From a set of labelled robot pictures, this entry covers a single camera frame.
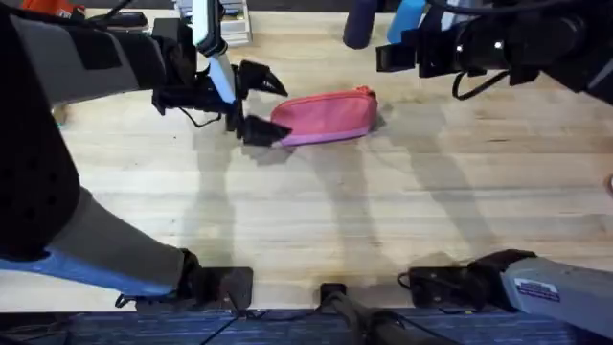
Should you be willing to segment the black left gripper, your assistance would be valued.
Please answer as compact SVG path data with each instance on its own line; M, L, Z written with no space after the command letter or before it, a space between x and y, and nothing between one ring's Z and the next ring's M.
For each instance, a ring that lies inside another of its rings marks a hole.
M215 113L245 145L270 147L287 137L290 127L243 113L242 96L250 90L288 95L270 67L250 60L232 65L222 39L194 38L193 27L183 21L156 21L151 34L118 32L128 70L117 91L150 91L160 114L168 109Z

